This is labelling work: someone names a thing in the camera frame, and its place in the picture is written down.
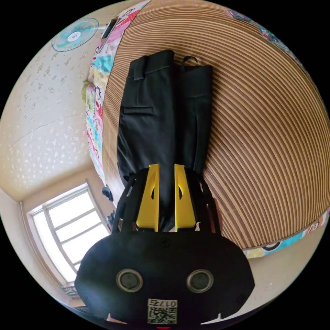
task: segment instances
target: colorful bedsheet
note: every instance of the colorful bedsheet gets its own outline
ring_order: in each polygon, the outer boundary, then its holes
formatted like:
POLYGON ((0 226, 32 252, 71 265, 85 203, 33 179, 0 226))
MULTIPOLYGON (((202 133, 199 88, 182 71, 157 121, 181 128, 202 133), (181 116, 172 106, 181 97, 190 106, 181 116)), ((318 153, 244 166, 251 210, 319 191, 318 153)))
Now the colorful bedsheet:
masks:
POLYGON ((326 222, 329 220, 329 217, 330 217, 330 208, 327 209, 327 211, 320 217, 319 220, 312 223, 307 229, 301 231, 300 233, 297 233, 297 234, 293 235, 292 237, 289 237, 285 240, 282 240, 282 241, 279 241, 279 242, 276 242, 273 244, 265 245, 263 247, 259 247, 256 249, 245 250, 244 253, 248 259, 251 259, 251 258, 263 257, 265 255, 280 251, 284 248, 287 248, 291 244, 297 242, 298 240, 300 240, 304 236, 308 235, 315 229, 325 225, 326 222))
POLYGON ((142 1, 118 15, 107 40, 102 44, 100 39, 95 49, 89 69, 88 80, 82 88, 82 99, 86 105, 86 126, 90 157, 95 169, 106 185, 102 163, 103 133, 103 101, 104 94, 112 70, 114 57, 125 29, 130 25, 137 13, 150 2, 142 1))

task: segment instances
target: belt loop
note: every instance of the belt loop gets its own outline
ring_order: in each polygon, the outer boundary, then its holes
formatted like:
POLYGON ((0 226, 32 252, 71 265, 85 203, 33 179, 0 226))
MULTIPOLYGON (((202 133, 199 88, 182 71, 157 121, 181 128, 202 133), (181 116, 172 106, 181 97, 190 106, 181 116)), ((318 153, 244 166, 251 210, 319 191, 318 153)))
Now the belt loop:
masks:
POLYGON ((134 68, 134 80, 144 79, 144 69, 147 62, 147 56, 142 56, 137 60, 134 68))
POLYGON ((182 63, 181 63, 181 71, 182 72, 185 72, 185 63, 187 61, 189 61, 190 59, 193 59, 195 62, 196 62, 196 66, 198 65, 198 61, 197 61, 197 58, 193 57, 193 56, 185 56, 184 59, 182 60, 182 63))

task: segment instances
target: sticker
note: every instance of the sticker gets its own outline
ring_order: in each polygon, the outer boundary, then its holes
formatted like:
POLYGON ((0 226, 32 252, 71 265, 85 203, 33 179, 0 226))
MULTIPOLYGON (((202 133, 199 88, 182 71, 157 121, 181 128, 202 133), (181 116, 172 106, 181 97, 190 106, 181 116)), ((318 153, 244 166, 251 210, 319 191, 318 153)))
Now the sticker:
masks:
POLYGON ((176 324, 177 300, 148 299, 149 324, 176 324))

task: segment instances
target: black screw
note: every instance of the black screw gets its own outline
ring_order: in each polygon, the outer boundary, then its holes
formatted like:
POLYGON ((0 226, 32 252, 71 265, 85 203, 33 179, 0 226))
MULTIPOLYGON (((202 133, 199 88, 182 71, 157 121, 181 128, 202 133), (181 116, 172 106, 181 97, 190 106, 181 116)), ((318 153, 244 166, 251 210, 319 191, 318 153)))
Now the black screw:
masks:
POLYGON ((162 248, 168 248, 171 245, 171 241, 168 238, 163 238, 161 240, 161 247, 162 248))
POLYGON ((236 302, 238 304, 243 303, 246 300, 246 294, 245 293, 241 293, 237 298, 236 298, 236 302))

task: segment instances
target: wall fan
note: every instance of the wall fan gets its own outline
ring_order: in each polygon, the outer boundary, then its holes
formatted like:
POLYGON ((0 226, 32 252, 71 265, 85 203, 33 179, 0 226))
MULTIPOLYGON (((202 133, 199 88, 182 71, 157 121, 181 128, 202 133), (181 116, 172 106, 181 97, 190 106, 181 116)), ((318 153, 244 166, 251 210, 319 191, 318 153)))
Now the wall fan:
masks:
POLYGON ((81 18, 53 38, 52 48, 57 52, 71 51, 90 40, 97 30, 105 28, 106 25, 99 25, 95 18, 81 18))

